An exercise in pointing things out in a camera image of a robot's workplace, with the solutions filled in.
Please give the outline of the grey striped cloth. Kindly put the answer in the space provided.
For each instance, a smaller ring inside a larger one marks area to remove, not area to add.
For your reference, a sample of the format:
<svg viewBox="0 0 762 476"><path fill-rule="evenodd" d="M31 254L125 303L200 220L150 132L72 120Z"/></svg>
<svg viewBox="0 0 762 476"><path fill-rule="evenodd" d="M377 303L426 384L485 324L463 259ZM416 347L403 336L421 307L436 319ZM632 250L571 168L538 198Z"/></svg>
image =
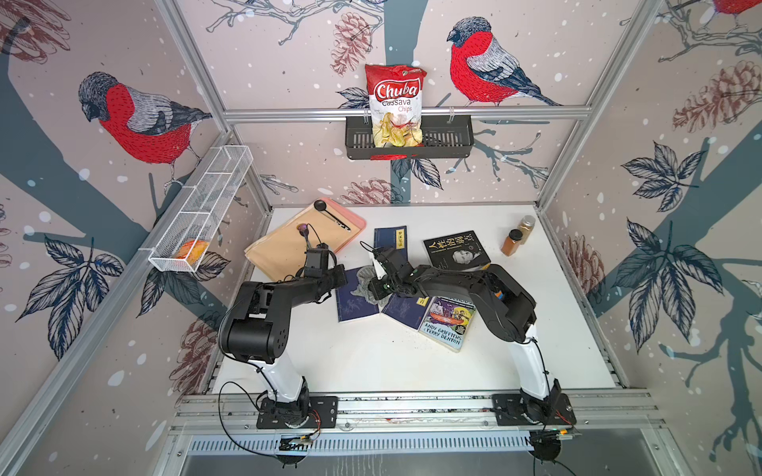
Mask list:
<svg viewBox="0 0 762 476"><path fill-rule="evenodd" d="M350 286L350 294L353 297L365 299L371 305L377 305L379 299L376 299L370 291L370 283L376 277L374 267L372 265L360 267L352 270L352 273L356 284Z"/></svg>

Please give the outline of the dark blue book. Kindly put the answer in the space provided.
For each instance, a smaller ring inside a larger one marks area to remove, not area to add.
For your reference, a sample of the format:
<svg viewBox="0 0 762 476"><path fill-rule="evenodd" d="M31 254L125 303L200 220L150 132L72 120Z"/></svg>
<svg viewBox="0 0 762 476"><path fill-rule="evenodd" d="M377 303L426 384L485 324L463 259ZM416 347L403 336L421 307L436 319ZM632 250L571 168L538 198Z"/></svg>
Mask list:
<svg viewBox="0 0 762 476"><path fill-rule="evenodd" d="M426 314L430 303L429 298L407 298L394 295L389 299L389 302L383 307L381 313L394 319L398 323L402 323L406 327L413 330L418 330L421 322Z"/></svg>
<svg viewBox="0 0 762 476"><path fill-rule="evenodd" d="M371 315L377 315L377 313L379 313L378 303L377 305L371 305L371 303L367 303L363 297L353 297L350 294L350 286L356 284L355 277L353 277L352 273L352 270L354 269L345 272L347 283L337 290L337 314L339 315L339 322L364 319L365 317L371 317Z"/></svg>

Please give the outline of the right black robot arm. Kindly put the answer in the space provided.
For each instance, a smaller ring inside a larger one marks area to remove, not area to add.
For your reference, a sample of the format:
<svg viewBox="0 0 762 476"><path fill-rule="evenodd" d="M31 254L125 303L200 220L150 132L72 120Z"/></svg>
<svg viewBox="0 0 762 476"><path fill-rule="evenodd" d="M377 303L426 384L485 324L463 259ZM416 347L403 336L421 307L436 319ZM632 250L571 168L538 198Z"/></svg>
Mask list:
<svg viewBox="0 0 762 476"><path fill-rule="evenodd" d="M509 344L524 418L547 424L557 416L562 389L550 377L537 340L535 299L504 268L493 264L477 271L449 271L413 267L394 248L374 248L371 254L376 267L369 283L373 297L446 297L472 303L492 335Z"/></svg>

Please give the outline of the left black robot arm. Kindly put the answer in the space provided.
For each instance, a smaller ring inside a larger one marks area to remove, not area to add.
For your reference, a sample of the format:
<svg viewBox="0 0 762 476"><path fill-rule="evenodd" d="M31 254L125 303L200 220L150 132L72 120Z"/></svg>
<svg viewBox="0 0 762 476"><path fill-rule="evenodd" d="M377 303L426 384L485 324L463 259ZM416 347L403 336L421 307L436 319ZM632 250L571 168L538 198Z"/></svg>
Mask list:
<svg viewBox="0 0 762 476"><path fill-rule="evenodd" d="M296 277L278 283L246 282L222 321L217 343L223 355L254 367L266 384L259 408L296 422L311 414L307 380L286 354L292 311L300 305L322 303L345 286L343 265L327 244L306 251Z"/></svg>

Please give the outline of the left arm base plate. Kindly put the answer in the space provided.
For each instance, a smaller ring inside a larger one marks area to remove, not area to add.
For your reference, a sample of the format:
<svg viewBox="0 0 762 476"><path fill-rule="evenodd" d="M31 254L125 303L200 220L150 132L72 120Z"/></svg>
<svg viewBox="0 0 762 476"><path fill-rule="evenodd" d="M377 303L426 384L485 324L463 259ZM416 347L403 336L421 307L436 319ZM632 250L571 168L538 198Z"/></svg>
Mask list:
<svg viewBox="0 0 762 476"><path fill-rule="evenodd" d="M317 396L282 403L265 397L258 406L258 430L316 430L335 427L339 398Z"/></svg>

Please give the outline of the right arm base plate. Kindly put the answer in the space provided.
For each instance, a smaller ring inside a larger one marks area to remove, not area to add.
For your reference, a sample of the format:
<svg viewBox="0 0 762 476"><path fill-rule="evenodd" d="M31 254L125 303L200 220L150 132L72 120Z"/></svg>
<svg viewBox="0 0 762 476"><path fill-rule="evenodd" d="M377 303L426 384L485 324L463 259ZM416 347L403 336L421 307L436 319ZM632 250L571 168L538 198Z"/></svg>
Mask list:
<svg viewBox="0 0 762 476"><path fill-rule="evenodd" d="M551 394L538 400L523 393L499 393L491 396L492 412L498 426L575 426L577 418L569 396Z"/></svg>

